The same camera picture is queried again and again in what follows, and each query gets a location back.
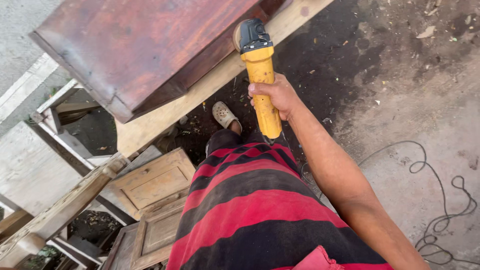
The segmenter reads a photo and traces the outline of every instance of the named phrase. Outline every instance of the yellow angle grinder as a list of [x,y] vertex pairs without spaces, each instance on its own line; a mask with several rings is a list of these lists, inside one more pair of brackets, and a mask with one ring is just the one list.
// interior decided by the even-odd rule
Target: yellow angle grinder
[[[274,82],[273,43],[265,32],[262,20],[250,19],[241,22],[233,32],[233,44],[247,65],[250,83],[272,84]],[[269,96],[253,95],[253,102],[260,132],[270,139],[272,144],[282,132],[278,110],[272,105]]]

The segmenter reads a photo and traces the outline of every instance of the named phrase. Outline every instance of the striped shirt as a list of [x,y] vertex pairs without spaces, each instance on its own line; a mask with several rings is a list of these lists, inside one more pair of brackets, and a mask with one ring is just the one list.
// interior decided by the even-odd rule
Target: striped shirt
[[250,143],[199,165],[168,270],[292,269],[319,245],[347,270],[392,269],[300,179],[288,148]]

